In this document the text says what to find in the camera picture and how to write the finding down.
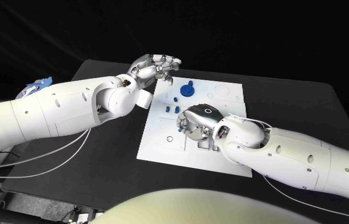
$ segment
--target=black table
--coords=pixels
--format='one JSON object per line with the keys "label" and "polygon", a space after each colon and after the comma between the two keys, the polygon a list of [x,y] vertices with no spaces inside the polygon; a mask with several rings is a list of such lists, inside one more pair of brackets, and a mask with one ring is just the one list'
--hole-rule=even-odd
{"label": "black table", "polygon": [[[74,80],[119,75],[130,65],[88,60]],[[247,115],[274,127],[302,132],[349,149],[349,120],[331,85],[273,78],[179,70],[173,76],[241,83]],[[148,90],[153,93],[153,84]],[[149,111],[133,112],[93,128],[81,152],[54,172],[26,179],[8,179],[3,190],[110,209],[130,198],[165,189],[199,188],[234,193],[277,205],[319,222],[349,221],[349,217],[309,207],[283,196],[263,176],[247,178],[163,163],[137,160],[137,151]],[[32,141],[22,160],[64,146],[80,134]],[[54,155],[15,167],[11,176],[41,173],[58,166],[75,153],[83,141]],[[272,180],[293,198],[349,214],[349,199],[300,190]]]}

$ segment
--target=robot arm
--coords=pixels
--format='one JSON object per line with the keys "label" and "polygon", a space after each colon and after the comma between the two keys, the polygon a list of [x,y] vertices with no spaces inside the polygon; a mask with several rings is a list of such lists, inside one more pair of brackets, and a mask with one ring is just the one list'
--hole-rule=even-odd
{"label": "robot arm", "polygon": [[126,116],[135,105],[149,108],[143,90],[182,61],[146,54],[127,74],[55,84],[25,98],[0,103],[0,150],[38,138],[73,135]]}
{"label": "robot arm", "polygon": [[233,114],[224,117],[212,106],[201,104],[182,113],[178,127],[197,141],[212,135],[231,163],[296,188],[349,198],[349,151],[302,133],[260,127],[253,121]]}

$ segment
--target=black background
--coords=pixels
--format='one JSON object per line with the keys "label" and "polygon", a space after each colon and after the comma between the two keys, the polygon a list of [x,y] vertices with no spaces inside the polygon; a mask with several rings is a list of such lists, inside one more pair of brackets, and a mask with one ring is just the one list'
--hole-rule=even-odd
{"label": "black background", "polygon": [[329,83],[345,108],[341,0],[0,0],[2,99],[84,60],[143,54],[184,69]]}

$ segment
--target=black tabletop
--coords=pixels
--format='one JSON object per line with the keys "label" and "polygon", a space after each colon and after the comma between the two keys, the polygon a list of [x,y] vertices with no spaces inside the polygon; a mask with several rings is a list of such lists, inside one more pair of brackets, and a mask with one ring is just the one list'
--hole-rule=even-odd
{"label": "black tabletop", "polygon": [[[88,60],[73,80],[119,75],[130,65]],[[192,70],[176,77],[243,84],[247,116],[274,127],[302,132],[349,150],[349,120],[331,85]],[[153,93],[153,84],[146,90]],[[319,222],[349,221],[349,217],[319,210],[283,196],[253,172],[253,178],[137,160],[137,151],[149,110],[133,112],[93,128],[86,146],[55,171],[34,178],[8,179],[3,190],[25,193],[98,209],[110,209],[130,198],[173,188],[198,188],[238,194],[280,206]],[[38,156],[77,138],[38,139],[24,159]],[[26,176],[57,167],[75,153],[83,140],[58,153],[15,167],[11,176]],[[298,200],[349,214],[349,199],[300,190],[270,180]]]}

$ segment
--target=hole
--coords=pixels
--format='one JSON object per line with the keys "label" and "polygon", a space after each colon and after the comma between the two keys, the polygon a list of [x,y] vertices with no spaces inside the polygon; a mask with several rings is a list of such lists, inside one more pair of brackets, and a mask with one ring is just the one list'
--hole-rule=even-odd
{"label": "hole", "polygon": [[279,147],[277,147],[277,154],[280,154],[282,153],[282,146],[279,145]]}
{"label": "hole", "polygon": [[313,163],[313,161],[315,161],[315,157],[313,157],[313,155],[309,155],[309,157],[308,157],[308,162],[309,162],[309,163]]}
{"label": "hole", "polygon": [[57,107],[61,107],[61,103],[58,99],[55,100],[55,103],[57,103]]}
{"label": "hole", "polygon": [[83,93],[83,98],[84,98],[84,101],[87,101],[88,100],[88,98],[87,98],[87,93]]}

